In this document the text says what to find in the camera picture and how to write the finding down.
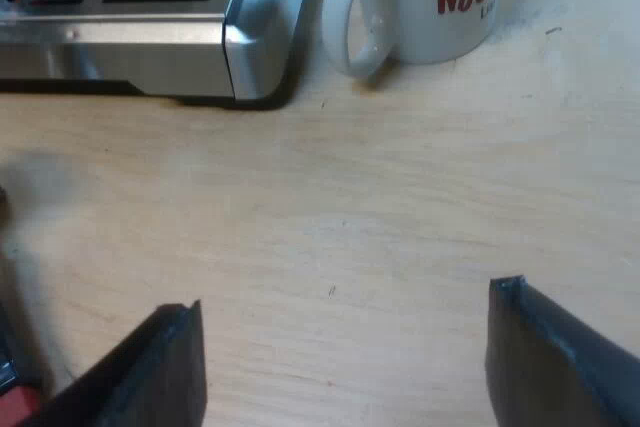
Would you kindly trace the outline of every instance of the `stainless steel appliance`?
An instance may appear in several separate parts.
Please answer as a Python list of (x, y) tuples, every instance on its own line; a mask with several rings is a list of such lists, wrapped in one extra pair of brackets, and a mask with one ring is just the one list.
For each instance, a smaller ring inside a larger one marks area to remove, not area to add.
[(257, 100), (279, 85), (302, 0), (0, 0), (0, 80), (125, 81)]

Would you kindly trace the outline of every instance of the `silver metal base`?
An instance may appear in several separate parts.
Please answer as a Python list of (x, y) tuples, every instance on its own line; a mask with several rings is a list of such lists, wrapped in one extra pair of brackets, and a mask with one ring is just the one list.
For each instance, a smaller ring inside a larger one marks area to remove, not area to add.
[(125, 81), (257, 100), (282, 80), (302, 0), (0, 0), (0, 80)]

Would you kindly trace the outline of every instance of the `wooden table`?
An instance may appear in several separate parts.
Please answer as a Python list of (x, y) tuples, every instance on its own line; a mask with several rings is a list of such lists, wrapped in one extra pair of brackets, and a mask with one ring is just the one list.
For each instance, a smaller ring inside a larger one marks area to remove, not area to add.
[(314, 22), (266, 112), (2, 95), (4, 302), (55, 390), (202, 299), (207, 426), (494, 425), (491, 277), (640, 353), (637, 7), (501, 0), (473, 53), (368, 84)]

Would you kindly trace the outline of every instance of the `red object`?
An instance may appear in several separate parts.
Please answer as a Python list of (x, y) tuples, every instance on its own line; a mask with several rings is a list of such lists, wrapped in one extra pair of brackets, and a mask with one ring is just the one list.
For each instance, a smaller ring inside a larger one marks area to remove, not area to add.
[(42, 396), (33, 387), (18, 386), (0, 397), (0, 427), (14, 427), (40, 407)]

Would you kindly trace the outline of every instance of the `mug handle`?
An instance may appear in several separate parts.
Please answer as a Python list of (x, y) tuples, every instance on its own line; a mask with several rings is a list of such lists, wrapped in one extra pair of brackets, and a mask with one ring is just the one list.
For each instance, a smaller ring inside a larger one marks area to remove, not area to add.
[(353, 0), (323, 1), (322, 38), (329, 58), (343, 74), (355, 78), (368, 77), (382, 65), (391, 52), (395, 44), (395, 19), (391, 14), (395, 10), (395, 0), (386, 2), (394, 5), (372, 6), (366, 44), (355, 59), (350, 59), (347, 33)]

